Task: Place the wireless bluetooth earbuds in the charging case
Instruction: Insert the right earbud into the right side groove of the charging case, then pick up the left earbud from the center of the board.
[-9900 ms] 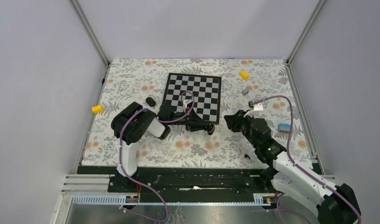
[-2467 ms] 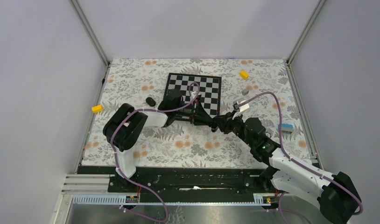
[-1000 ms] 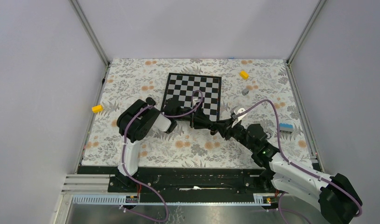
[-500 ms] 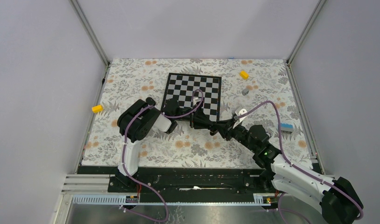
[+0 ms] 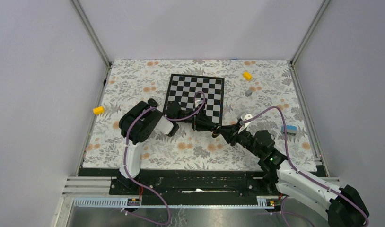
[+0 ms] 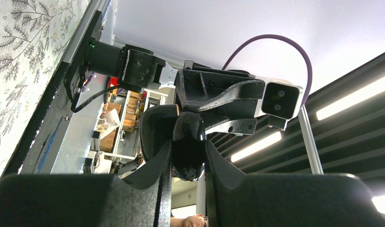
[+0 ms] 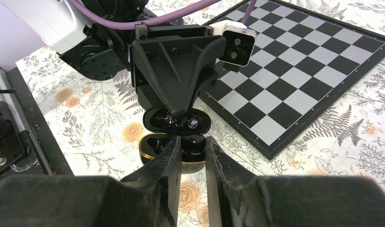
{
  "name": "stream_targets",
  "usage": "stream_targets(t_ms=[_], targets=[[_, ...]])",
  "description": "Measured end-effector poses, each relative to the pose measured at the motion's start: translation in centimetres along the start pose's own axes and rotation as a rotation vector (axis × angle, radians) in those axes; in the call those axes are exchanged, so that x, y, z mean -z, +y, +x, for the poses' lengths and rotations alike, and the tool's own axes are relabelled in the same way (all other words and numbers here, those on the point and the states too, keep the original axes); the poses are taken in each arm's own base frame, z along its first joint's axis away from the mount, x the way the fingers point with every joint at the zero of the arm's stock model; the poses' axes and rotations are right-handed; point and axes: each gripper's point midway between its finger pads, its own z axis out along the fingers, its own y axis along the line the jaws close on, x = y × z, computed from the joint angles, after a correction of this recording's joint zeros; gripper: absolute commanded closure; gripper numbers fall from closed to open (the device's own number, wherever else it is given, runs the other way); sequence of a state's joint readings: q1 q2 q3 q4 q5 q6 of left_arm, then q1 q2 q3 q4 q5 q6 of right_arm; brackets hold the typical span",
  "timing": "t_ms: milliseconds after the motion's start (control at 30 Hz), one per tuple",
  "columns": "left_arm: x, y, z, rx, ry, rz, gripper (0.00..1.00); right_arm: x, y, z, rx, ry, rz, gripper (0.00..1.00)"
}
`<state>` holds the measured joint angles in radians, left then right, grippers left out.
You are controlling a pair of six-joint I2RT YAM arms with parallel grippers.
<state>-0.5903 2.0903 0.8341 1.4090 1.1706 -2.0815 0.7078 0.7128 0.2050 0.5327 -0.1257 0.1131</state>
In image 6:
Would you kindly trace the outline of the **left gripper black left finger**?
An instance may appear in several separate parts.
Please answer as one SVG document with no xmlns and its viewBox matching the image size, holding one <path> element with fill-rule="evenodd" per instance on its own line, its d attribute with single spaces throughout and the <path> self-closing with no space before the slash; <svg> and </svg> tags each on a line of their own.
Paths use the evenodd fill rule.
<svg viewBox="0 0 385 227">
<path fill-rule="evenodd" d="M 0 227 L 167 227 L 170 152 L 116 175 L 11 175 L 0 180 Z"/>
</svg>

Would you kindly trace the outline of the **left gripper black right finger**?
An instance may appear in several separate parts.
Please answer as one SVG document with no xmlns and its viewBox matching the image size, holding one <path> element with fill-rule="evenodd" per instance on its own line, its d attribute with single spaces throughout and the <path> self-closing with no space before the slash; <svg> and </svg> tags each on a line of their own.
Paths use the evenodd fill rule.
<svg viewBox="0 0 385 227">
<path fill-rule="evenodd" d="M 350 174 L 245 174 L 205 144 L 211 227 L 382 227 L 370 189 Z"/>
</svg>

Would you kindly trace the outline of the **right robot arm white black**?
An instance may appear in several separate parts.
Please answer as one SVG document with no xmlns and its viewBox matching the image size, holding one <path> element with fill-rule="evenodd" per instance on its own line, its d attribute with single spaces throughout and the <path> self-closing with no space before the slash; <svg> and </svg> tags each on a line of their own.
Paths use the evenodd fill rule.
<svg viewBox="0 0 385 227">
<path fill-rule="evenodd" d="M 147 49 L 118 48 L 95 40 L 79 53 L 80 70 L 116 78 L 126 90 L 174 86 L 174 102 L 180 111 L 198 114 L 208 134 L 251 135 L 255 131 L 255 110 L 265 82 L 247 72 L 212 69 L 188 60 L 175 69 Z"/>
</svg>

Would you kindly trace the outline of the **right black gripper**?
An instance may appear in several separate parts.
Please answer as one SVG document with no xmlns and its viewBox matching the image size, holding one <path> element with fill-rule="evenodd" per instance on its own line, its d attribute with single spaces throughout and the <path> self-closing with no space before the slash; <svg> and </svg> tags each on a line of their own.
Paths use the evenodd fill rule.
<svg viewBox="0 0 385 227">
<path fill-rule="evenodd" d="M 175 102 L 182 111 L 229 118 L 206 126 L 206 134 L 255 132 L 255 111 L 265 90 L 262 79 L 247 72 L 216 70 L 188 61 L 176 74 L 175 88 Z"/>
</svg>

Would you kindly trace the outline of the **black earbud charging case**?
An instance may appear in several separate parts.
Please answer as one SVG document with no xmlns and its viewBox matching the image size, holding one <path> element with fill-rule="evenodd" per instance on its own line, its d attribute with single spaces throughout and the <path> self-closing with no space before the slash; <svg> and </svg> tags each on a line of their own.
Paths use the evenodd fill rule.
<svg viewBox="0 0 385 227">
<path fill-rule="evenodd" d="M 177 177 L 193 182 L 202 176 L 206 134 L 199 114 L 181 112 L 177 104 L 157 105 L 143 113 L 139 131 L 146 161 L 151 160 L 169 141 L 171 165 Z"/>
</svg>

